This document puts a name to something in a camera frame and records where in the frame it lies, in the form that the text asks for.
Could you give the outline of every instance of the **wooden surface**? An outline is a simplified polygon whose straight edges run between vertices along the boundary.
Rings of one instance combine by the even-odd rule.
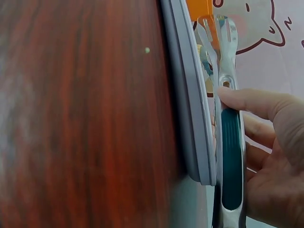
[[[1,227],[202,227],[158,5],[0,1]]]

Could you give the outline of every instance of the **finger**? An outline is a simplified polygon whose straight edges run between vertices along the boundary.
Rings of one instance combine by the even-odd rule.
[[[253,172],[249,169],[246,169],[246,180],[247,180],[247,182],[250,181],[252,178],[254,178],[255,175],[256,175],[255,172]]]
[[[246,164],[248,168],[254,171],[261,170],[269,155],[266,151],[246,142]]]
[[[255,89],[231,90],[221,87],[218,95],[223,103],[236,110],[250,111],[273,122],[276,137],[289,162],[304,169],[304,102],[288,94]]]
[[[244,126],[246,136],[258,144],[272,149],[276,138],[273,127],[264,124],[248,115],[244,115]]]
[[[249,111],[273,122],[276,114],[290,103],[299,102],[289,94],[279,94],[256,89],[231,90],[220,87],[218,95],[228,107]]]
[[[212,124],[212,125],[215,125],[214,115],[211,115],[210,117],[211,117],[211,124]]]

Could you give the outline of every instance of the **hand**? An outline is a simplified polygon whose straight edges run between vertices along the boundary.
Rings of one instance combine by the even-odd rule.
[[[304,227],[304,102],[287,94],[220,88],[221,101],[252,112],[273,126],[244,115],[245,134],[272,150],[246,146],[247,214],[278,228]]]

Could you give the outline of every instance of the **cartoon cat illustration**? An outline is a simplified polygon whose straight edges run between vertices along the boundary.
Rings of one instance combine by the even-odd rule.
[[[232,18],[238,31],[237,54],[262,42],[284,46],[284,35],[275,21],[273,0],[213,0],[213,14]]]

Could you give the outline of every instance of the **cat ear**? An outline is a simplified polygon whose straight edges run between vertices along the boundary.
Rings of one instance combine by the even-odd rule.
[[[282,46],[285,44],[284,35],[279,28],[278,24],[274,20],[270,20],[269,26],[266,27],[267,31],[265,31],[263,39],[265,42]]]

